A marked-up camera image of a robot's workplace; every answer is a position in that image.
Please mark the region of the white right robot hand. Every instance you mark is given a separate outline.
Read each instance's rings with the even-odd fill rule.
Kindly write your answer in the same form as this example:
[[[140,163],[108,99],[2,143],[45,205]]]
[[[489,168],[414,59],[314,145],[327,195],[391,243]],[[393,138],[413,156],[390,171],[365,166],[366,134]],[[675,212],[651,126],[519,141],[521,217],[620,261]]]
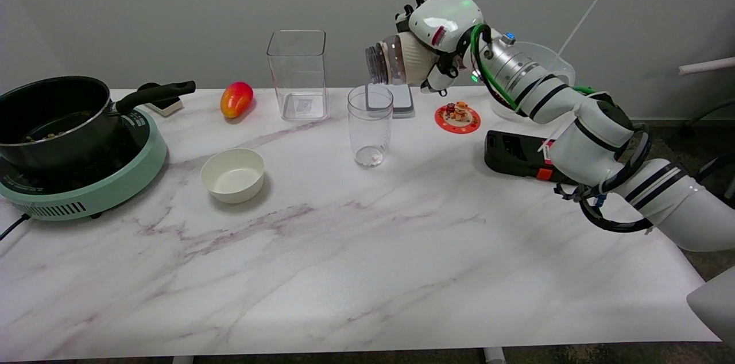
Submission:
[[[447,95],[470,49],[473,29],[485,24],[474,0],[416,0],[396,14],[402,79],[425,94]]]

